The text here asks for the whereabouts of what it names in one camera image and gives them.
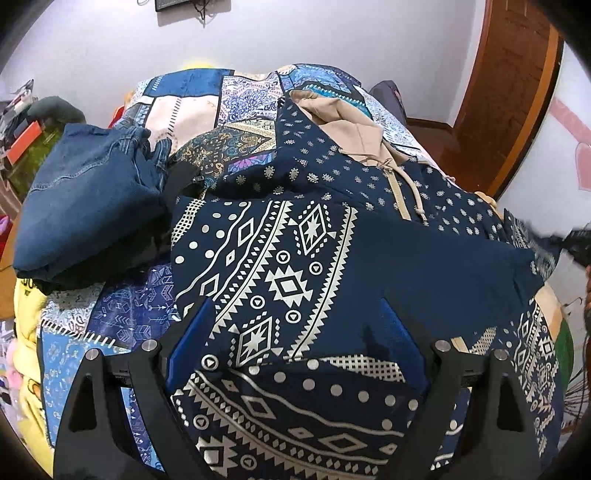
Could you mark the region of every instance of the wooden door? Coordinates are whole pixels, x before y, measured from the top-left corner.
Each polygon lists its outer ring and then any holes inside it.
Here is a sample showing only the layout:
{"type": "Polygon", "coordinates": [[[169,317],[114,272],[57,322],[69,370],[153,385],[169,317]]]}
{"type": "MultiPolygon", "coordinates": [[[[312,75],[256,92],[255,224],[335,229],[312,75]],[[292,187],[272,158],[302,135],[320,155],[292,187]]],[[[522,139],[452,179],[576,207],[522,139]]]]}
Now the wooden door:
{"type": "Polygon", "coordinates": [[[554,84],[561,43],[525,0],[487,0],[472,77],[454,134],[480,190],[506,186],[531,143],[554,84]]]}

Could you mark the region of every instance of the metal screw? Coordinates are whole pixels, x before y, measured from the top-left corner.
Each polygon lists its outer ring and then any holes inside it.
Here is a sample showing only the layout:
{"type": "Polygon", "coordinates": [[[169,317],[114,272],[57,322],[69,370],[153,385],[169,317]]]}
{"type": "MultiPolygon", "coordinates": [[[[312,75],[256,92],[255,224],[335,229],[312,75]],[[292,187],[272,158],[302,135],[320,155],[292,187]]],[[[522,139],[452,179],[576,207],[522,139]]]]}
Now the metal screw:
{"type": "Polygon", "coordinates": [[[452,346],[449,344],[447,340],[438,340],[435,342],[435,348],[440,352],[448,352],[452,349],[452,346]]]}
{"type": "Polygon", "coordinates": [[[151,352],[158,346],[158,342],[151,338],[150,340],[144,340],[142,343],[142,350],[146,352],[151,352]]]}
{"type": "Polygon", "coordinates": [[[507,353],[507,350],[498,348],[495,350],[495,358],[501,361],[507,360],[509,358],[509,354],[507,353]]]}
{"type": "Polygon", "coordinates": [[[99,356],[99,350],[98,350],[98,348],[91,348],[85,354],[85,357],[86,357],[87,360],[94,360],[98,356],[99,356]]]}

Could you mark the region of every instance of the blue denim jeans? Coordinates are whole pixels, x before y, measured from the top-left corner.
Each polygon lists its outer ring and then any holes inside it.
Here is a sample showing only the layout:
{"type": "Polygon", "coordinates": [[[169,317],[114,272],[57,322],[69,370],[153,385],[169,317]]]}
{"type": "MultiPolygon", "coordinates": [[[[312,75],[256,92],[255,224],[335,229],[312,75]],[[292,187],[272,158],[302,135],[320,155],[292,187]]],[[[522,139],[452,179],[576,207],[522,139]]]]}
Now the blue denim jeans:
{"type": "Polygon", "coordinates": [[[68,124],[25,199],[13,266],[51,281],[164,213],[171,141],[150,131],[68,124]]]}

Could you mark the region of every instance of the wooden floor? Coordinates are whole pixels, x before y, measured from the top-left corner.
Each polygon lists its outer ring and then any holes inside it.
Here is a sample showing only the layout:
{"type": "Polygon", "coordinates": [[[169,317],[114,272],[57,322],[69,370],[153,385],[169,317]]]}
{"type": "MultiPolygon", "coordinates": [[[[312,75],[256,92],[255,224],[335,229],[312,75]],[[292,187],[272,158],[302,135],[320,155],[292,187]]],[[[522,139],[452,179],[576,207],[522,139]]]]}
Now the wooden floor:
{"type": "Polygon", "coordinates": [[[486,158],[489,149],[472,145],[467,138],[458,139],[441,128],[409,125],[408,129],[441,169],[456,178],[461,188],[486,192],[500,167],[499,159],[486,158]]]}

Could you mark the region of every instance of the white wall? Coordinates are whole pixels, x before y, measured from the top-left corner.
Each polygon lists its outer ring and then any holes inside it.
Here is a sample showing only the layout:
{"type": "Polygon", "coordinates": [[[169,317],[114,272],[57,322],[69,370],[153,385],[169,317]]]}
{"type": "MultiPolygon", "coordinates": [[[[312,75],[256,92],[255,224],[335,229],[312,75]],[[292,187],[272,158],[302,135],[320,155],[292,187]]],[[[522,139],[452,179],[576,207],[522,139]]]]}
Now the white wall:
{"type": "Polygon", "coordinates": [[[468,88],[468,83],[470,83],[474,61],[476,60],[476,53],[478,52],[478,45],[480,45],[480,34],[482,33],[485,12],[486,0],[475,0],[472,29],[470,30],[470,40],[468,49],[466,50],[464,68],[462,69],[460,82],[457,86],[456,96],[449,112],[449,119],[447,120],[447,124],[451,125],[452,127],[456,123],[457,114],[460,112],[462,102],[464,101],[464,95],[466,94],[466,89],[468,88]]]}
{"type": "MultiPolygon", "coordinates": [[[[578,59],[564,46],[554,97],[591,127],[591,81],[578,59]]],[[[591,192],[580,190],[574,152],[579,142],[550,113],[501,196],[499,205],[530,221],[542,233],[567,234],[591,221],[591,192]]],[[[584,296],[584,271],[563,254],[550,284],[562,303],[584,296]]],[[[575,369],[581,366],[584,340],[583,307],[570,308],[570,327],[575,343],[575,369]]]]}
{"type": "Polygon", "coordinates": [[[190,5],[156,14],[152,0],[54,0],[0,78],[15,89],[33,77],[36,95],[105,126],[138,81],[190,61],[251,73],[325,63],[368,89],[393,79],[409,116],[447,122],[476,1],[216,0],[230,11],[204,29],[190,5]]]}

